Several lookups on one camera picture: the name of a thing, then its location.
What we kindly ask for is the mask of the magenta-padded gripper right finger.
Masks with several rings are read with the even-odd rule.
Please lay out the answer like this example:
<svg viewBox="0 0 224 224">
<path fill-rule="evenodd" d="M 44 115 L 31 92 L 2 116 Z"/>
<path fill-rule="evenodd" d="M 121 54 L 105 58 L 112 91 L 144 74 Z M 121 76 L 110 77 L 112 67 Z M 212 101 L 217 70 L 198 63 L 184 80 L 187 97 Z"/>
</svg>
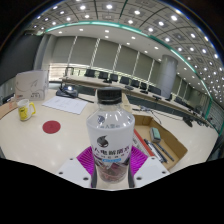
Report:
<svg viewBox="0 0 224 224">
<path fill-rule="evenodd" d="M 147 156 L 139 149 L 132 147 L 128 183 L 130 188 L 140 188 L 157 181 L 170 172 L 155 156 Z"/>
</svg>

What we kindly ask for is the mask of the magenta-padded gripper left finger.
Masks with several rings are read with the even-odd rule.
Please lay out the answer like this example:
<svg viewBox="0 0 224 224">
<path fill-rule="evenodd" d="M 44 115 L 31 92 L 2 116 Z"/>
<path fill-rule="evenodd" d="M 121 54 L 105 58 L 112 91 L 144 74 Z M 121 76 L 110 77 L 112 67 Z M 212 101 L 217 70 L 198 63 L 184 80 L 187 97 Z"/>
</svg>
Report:
<svg viewBox="0 0 224 224">
<path fill-rule="evenodd" d="M 56 175 L 84 188 L 95 188 L 97 173 L 92 155 L 88 147 L 77 157 L 69 158 L 56 172 Z"/>
</svg>

